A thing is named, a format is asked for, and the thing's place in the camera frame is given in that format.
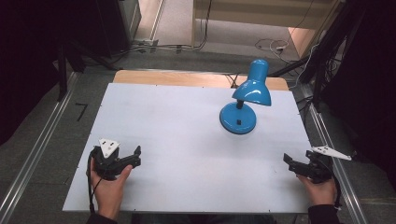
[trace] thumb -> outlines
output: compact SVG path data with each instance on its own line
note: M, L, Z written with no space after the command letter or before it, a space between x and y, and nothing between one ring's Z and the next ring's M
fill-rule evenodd
M118 180L122 183L124 183L126 181L126 179L128 178L129 174L132 171L132 165L127 165L121 172Z
M310 187L311 184L312 184L312 182L311 182L308 178L306 178L305 176L303 176L303 175L297 175L297 178L299 178L299 180L300 180L301 182L303 182L303 184L304 184L306 187Z

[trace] lamp shade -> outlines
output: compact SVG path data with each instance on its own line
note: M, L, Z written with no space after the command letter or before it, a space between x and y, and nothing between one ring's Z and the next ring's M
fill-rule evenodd
M265 86L268 74L268 62L262 59L250 64L247 80L233 93L233 98L258 105L271 105L271 95Z

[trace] black cloth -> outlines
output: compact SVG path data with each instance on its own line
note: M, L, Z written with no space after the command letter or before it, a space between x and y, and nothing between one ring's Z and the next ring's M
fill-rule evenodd
M308 208L311 224L339 224L337 210L333 205L323 204Z
M87 224L117 224L117 221L98 214L91 214Z
M308 208L308 215L311 224L340 224L337 210L330 204L312 206ZM87 224L117 224L117 222L97 214L91 214Z

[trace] white table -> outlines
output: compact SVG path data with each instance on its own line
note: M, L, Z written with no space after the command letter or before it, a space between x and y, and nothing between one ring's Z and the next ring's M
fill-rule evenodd
M109 84L64 211L89 210L87 159L103 137L121 143L122 158L142 147L142 164L126 182L121 210L306 213L304 187L283 162L283 153L308 162L310 148L292 93L271 91L272 106L249 104L256 128L236 135L219 122L233 91Z

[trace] human hand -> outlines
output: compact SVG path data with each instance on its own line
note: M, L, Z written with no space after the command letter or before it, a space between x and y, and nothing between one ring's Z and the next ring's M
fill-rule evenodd
M101 177L94 170L94 160L91 160L91 184L95 188L94 194L98 202L98 214L103 217L116 220L122 202L123 187L126 179L132 171L132 165L126 166L116 180L101 180Z
M333 179L320 184L314 184L310 179L303 175L297 175L297 177L305 185L305 189L312 205L334 204L334 196L337 189Z

